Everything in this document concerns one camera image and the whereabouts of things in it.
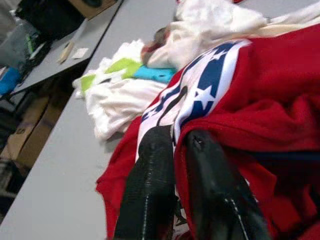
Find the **gray table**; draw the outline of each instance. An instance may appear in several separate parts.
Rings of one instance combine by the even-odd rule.
[[[278,0],[243,4],[255,6],[257,1],[272,6]],[[301,1],[295,2],[297,8],[303,7]],[[274,15],[287,12],[286,6],[293,2],[282,4]],[[272,13],[258,5],[264,14]],[[174,7],[174,0],[125,0],[87,68],[96,68],[123,42],[151,40],[157,29],[170,22]],[[101,162],[107,165],[118,141],[99,144],[84,102],[72,95],[0,226],[0,239],[103,240],[105,209],[95,181],[104,171]]]
[[[24,80],[23,84],[17,86],[11,94],[16,94],[21,92],[31,86],[34,86],[48,78],[56,76],[64,71],[89,60],[95,51],[99,41],[103,37],[107,27],[109,26],[111,20],[113,19],[119,5],[121,4],[119,0],[116,4],[110,8],[103,11],[101,14],[92,18],[87,22],[87,25],[81,34],[80,38],[75,42],[74,48],[72,49],[68,59],[59,64],[57,61],[65,48],[66,44],[70,41],[76,31],[65,36],[64,38],[55,41],[52,44],[50,52],[45,56],[40,65],[36,66],[29,76]],[[82,58],[73,59],[72,56],[77,49],[88,48],[88,51]]]

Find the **white table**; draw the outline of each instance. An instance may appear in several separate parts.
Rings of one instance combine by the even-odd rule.
[[[244,0],[268,16],[284,14],[292,0]],[[296,9],[315,1],[295,0]],[[171,21],[174,0],[125,0],[87,69],[111,57],[121,43],[151,40]],[[1,240],[102,240],[106,235],[102,197],[95,181],[119,139],[100,145],[85,104],[71,96],[2,225]]]

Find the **red fabric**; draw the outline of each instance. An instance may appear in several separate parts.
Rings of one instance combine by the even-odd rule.
[[[318,240],[320,239],[320,222],[310,227],[299,240]]]
[[[106,232],[113,237],[127,177],[135,164],[140,118],[129,126],[117,145],[109,165],[97,180],[96,190],[102,194],[106,211]]]
[[[228,159],[249,181],[273,237],[290,235],[315,216],[316,207],[308,190],[310,184],[320,182],[318,165],[297,167],[280,163],[266,167],[243,150],[320,150],[319,41],[320,25],[275,38],[252,39],[251,45],[240,49],[230,89],[216,108],[207,117],[192,120],[182,128],[174,168],[176,187],[193,236],[195,226],[190,214],[183,138],[197,128],[212,133],[223,145]],[[138,117],[97,181],[97,190],[105,202],[110,238],[114,234],[126,178],[134,166],[139,124]],[[315,231],[320,236],[319,227]]]

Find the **small white card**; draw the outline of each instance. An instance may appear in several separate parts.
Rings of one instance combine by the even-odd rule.
[[[88,51],[89,48],[79,48],[75,53],[73,54],[72,58],[73,59],[80,59],[82,58],[86,52]]]

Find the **white cloth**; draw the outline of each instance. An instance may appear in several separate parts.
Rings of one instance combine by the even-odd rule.
[[[89,88],[85,92],[86,108],[94,120],[95,137],[103,141],[115,132],[124,133],[165,87],[155,81],[127,78]]]
[[[181,0],[175,17],[177,21],[168,26],[170,35],[166,44],[151,55],[148,67],[180,70],[224,41],[251,35],[272,37],[320,23],[320,2],[267,19],[231,0]]]
[[[82,92],[81,79],[73,81],[76,98],[85,99],[86,109],[94,121],[94,134],[100,141],[116,132],[125,132],[131,121],[141,115],[166,85],[152,80],[122,79],[125,69],[105,74],[105,70],[122,58],[141,62],[144,43],[139,39],[123,43],[112,59],[103,58],[99,67],[84,76],[95,74],[92,85]]]

